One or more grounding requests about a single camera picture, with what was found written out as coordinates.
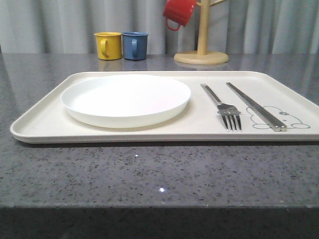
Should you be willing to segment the wooden mug tree stand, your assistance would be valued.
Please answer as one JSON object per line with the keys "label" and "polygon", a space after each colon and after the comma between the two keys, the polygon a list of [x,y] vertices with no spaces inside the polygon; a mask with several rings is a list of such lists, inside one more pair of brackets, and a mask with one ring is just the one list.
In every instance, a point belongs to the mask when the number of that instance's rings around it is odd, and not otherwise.
{"label": "wooden mug tree stand", "polygon": [[197,65],[215,65],[228,62],[229,57],[226,53],[207,49],[210,8],[222,2],[224,1],[201,0],[196,2],[196,5],[200,7],[197,50],[176,53],[174,55],[175,61]]}

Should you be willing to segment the silver metal fork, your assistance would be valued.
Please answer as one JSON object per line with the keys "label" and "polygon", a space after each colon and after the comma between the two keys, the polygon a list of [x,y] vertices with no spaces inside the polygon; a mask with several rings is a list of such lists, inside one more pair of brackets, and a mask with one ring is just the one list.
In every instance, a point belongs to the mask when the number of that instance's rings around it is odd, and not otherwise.
{"label": "silver metal fork", "polygon": [[207,84],[201,87],[213,98],[217,104],[218,113],[221,115],[227,131],[242,131],[241,112],[234,105],[223,103]]}

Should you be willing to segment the grey pleated curtain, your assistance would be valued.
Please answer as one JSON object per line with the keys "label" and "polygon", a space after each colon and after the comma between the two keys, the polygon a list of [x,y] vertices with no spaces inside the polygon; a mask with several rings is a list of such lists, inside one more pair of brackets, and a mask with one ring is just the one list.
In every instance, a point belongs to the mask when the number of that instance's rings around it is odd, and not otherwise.
{"label": "grey pleated curtain", "polygon": [[[163,0],[3,0],[2,53],[95,53],[96,32],[147,32],[149,54],[197,48],[200,8],[179,31]],[[210,9],[209,50],[230,54],[319,51],[316,0],[228,0]]]}

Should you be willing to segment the white round plate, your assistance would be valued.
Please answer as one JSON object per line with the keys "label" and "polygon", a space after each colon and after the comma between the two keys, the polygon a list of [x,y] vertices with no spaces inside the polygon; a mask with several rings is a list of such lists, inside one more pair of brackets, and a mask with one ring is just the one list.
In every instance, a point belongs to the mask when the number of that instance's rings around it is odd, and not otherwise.
{"label": "white round plate", "polygon": [[124,74],[97,77],[67,88],[61,101],[83,123],[108,128],[157,124],[180,114],[190,88],[171,77]]}

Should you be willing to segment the yellow enamel mug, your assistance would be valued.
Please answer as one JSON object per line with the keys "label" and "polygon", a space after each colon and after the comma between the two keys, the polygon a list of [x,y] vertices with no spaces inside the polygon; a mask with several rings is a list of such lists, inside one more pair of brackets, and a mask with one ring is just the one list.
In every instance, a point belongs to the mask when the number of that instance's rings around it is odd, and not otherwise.
{"label": "yellow enamel mug", "polygon": [[97,32],[94,35],[100,60],[121,59],[122,34],[120,32]]}

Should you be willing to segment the red enamel mug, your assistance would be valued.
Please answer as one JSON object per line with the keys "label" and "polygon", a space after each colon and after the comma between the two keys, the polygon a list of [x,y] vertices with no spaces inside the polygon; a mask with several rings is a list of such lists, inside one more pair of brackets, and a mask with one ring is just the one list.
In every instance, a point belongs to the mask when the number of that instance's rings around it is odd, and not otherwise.
{"label": "red enamel mug", "polygon": [[[181,26],[185,27],[195,9],[196,0],[167,0],[163,11],[165,24],[168,29],[178,31]],[[173,21],[178,24],[176,28],[169,26],[168,21]]]}

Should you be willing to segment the cream rabbit print tray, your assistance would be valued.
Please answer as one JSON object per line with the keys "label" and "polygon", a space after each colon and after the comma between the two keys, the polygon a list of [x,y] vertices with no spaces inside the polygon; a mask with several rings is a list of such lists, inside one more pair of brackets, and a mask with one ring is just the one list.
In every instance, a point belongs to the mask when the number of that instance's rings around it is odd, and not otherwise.
{"label": "cream rabbit print tray", "polygon": [[[66,78],[14,121],[10,131],[26,143],[85,143],[129,141],[317,141],[319,108],[272,77],[253,71],[157,71],[185,83],[191,98],[185,110],[159,124],[128,129],[88,125],[74,119],[60,96],[68,87],[112,76],[112,72],[82,72]],[[207,84],[226,103],[241,112],[242,130],[228,132],[212,99],[201,87]],[[275,132],[227,86],[232,83],[287,125]]]}

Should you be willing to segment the blue enamel mug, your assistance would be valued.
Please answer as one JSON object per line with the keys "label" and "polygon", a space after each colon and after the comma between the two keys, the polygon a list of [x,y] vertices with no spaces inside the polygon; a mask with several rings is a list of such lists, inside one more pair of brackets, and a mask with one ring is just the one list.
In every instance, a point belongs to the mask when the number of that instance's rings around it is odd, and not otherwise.
{"label": "blue enamel mug", "polygon": [[147,32],[123,32],[123,57],[127,60],[145,60],[148,36]]}

